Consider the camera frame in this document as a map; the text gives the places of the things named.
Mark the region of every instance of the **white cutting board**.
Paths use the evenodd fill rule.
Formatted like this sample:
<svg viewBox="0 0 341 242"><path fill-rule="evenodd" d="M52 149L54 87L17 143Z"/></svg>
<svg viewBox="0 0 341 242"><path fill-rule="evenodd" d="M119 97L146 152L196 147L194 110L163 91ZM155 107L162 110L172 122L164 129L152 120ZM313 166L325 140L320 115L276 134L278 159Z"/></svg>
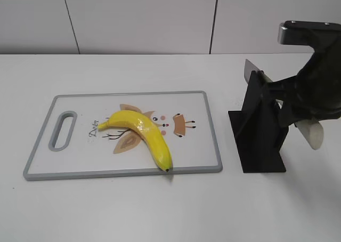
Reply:
<svg viewBox="0 0 341 242"><path fill-rule="evenodd" d="M118 138L119 131L125 129L96 130L97 124L105 122L114 112L130 108L148 112L146 115L159 125L172 154L173 173L219 172L222 169L206 94L202 91L61 95L56 96L51 105L24 176L27 180L51 180L162 174L147 145L143 141L132 143L136 138L128 135L133 132L125 132ZM48 144L59 116L65 111L77 114L74 130L67 147L53 151ZM195 122L183 124L180 118L175 134L173 117L177 114L183 115L186 122ZM71 120L68 118L66 123L70 124ZM69 132L70 125L66 126L66 123L67 129L63 127L60 138L65 138Z"/></svg>

